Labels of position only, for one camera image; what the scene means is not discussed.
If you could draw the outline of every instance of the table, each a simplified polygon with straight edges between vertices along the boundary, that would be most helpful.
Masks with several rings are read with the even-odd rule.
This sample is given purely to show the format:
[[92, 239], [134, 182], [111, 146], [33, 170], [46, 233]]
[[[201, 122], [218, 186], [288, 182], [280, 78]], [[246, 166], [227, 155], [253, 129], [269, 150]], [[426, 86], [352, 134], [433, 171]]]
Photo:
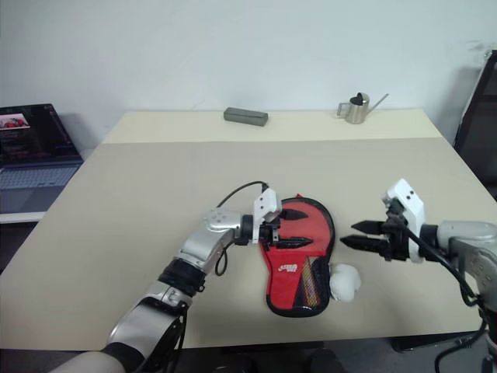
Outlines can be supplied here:
[[[497, 223], [497, 204], [421, 110], [379, 110], [356, 126], [332, 113], [269, 117], [253, 127], [226, 123], [222, 113], [126, 114], [0, 277], [1, 347], [101, 348], [200, 216], [250, 180], [269, 182], [281, 197], [321, 201], [338, 237], [359, 220], [384, 219], [381, 196], [401, 177], [424, 200], [429, 223]], [[244, 190], [228, 206], [250, 212], [258, 192]], [[332, 262], [361, 273], [356, 299], [287, 319], [266, 306], [259, 248], [232, 247], [227, 273], [209, 276], [193, 300], [185, 347], [478, 327], [477, 312], [435, 263], [386, 263], [340, 242]]]

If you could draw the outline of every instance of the black cable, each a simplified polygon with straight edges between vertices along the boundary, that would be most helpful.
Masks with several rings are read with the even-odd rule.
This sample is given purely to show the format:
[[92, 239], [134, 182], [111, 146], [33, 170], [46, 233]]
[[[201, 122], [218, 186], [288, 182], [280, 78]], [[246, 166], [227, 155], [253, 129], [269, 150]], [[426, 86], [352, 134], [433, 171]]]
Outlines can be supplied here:
[[442, 361], [442, 359], [444, 359], [447, 355], [453, 354], [456, 351], [470, 347], [485, 333], [486, 327], [487, 327], [487, 322], [483, 319], [481, 321], [480, 329], [478, 329], [470, 338], [466, 339], [464, 342], [458, 344], [457, 346], [448, 348], [447, 350], [440, 352], [435, 359], [435, 372], [440, 373], [440, 362]]
[[256, 185], [256, 184], [261, 184], [262, 185], [262, 191], [266, 190], [269, 188], [269, 184], [265, 183], [263, 181], [251, 181], [250, 183], [243, 184], [242, 186], [239, 186], [235, 190], [233, 190], [231, 193], [229, 193], [223, 200], [217, 204], [216, 207], [221, 207], [227, 200], [229, 200], [231, 197], [233, 197], [234, 194], [238, 193], [240, 190], [245, 189], [246, 187], [250, 187], [251, 185]]
[[420, 239], [417, 235], [415, 235], [411, 229], [409, 229], [404, 222], [397, 216], [391, 215], [390, 218], [395, 222], [395, 224], [414, 242], [416, 243], [420, 249], [424, 249], [426, 252], [431, 254], [437, 262], [442, 264], [452, 276], [455, 277], [459, 285], [461, 286], [461, 291], [464, 292], [467, 296], [471, 298], [477, 298], [477, 295], [473, 292], [469, 284], [466, 282], [464, 277], [454, 268], [454, 266], [436, 249], [432, 246], [428, 245], [422, 239]]
[[[222, 276], [224, 274], [224, 272], [226, 272], [226, 269], [228, 268], [228, 253], [226, 253], [226, 250], [228, 250], [228, 247], [230, 247], [232, 244], [233, 244], [233, 241], [231, 241], [230, 243], [228, 243], [223, 248], [223, 253], [221, 254], [221, 256], [219, 257], [219, 259], [217, 260], [216, 267], [214, 268], [214, 273], [216, 274], [216, 276]], [[219, 270], [219, 263], [221, 262], [221, 260], [223, 259], [223, 257], [224, 257], [223, 269]]]
[[182, 314], [182, 329], [181, 329], [181, 336], [179, 337], [179, 343], [178, 343], [178, 348], [176, 349], [175, 351], [175, 356], [174, 356], [174, 360], [172, 361], [172, 364], [171, 364], [171, 369], [168, 369], [169, 367], [169, 364], [167, 364], [166, 366], [164, 366], [164, 369], [162, 370], [163, 373], [167, 373], [169, 371], [169, 373], [174, 373], [174, 371], [176, 370], [176, 365], [178, 365], [178, 361], [179, 361], [179, 355], [181, 355], [182, 353], [182, 349], [183, 349], [183, 342], [185, 340], [185, 332], [186, 332], [186, 313], [187, 311], [185, 311], [183, 314]]

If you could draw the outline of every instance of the floor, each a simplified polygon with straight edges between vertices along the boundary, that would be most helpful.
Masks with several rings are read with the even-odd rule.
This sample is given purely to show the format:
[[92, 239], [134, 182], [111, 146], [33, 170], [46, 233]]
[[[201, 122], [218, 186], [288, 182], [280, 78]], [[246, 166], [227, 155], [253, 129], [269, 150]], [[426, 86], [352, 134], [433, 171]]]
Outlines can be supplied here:
[[[34, 224], [27, 223], [0, 225], [0, 270], [5, 268], [33, 227]], [[435, 356], [452, 344], [446, 342], [402, 354], [391, 348], [388, 339], [338, 340], [324, 342], [323, 346], [336, 354], [349, 373], [418, 373], [433, 371]], [[299, 343], [284, 348], [257, 347], [255, 350], [245, 350], [243, 356], [252, 359], [260, 373], [302, 372], [304, 361], [317, 347], [316, 343]], [[238, 351], [218, 348], [184, 350], [176, 372], [211, 372], [227, 361], [242, 359], [235, 352]], [[0, 372], [47, 372], [77, 354], [63, 351], [0, 350]], [[459, 351], [444, 360], [442, 372], [479, 372], [485, 354], [485, 342], [479, 340], [471, 349]]]

